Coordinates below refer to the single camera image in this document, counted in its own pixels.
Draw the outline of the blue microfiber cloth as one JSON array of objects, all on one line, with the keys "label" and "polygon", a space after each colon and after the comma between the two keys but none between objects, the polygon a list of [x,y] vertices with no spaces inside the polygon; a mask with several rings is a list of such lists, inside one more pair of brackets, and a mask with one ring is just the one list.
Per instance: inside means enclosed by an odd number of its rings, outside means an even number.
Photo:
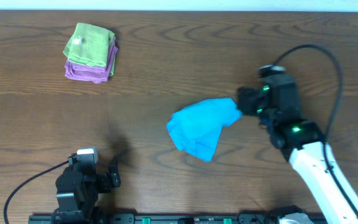
[{"label": "blue microfiber cloth", "polygon": [[241,116],[232,98],[207,99],[173,113],[167,131],[179,151],[210,162],[222,129]]}]

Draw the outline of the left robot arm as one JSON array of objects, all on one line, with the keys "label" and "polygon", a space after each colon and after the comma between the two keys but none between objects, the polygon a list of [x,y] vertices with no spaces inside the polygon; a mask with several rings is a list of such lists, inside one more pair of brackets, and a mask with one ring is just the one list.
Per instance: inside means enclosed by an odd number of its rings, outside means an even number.
[{"label": "left robot arm", "polygon": [[96,206],[99,194],[110,193],[121,185],[117,160],[112,159],[105,173],[97,173],[93,159],[69,159],[69,166],[55,182],[58,208],[51,223],[109,223],[109,215]]}]

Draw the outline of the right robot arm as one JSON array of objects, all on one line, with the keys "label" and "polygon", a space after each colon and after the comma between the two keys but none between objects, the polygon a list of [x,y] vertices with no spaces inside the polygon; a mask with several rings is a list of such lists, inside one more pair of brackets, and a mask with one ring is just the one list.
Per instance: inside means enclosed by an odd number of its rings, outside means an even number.
[{"label": "right robot arm", "polygon": [[265,126],[270,142],[304,180],[328,223],[358,223],[358,196],[339,168],[327,136],[303,117],[295,87],[240,87],[237,105]]}]

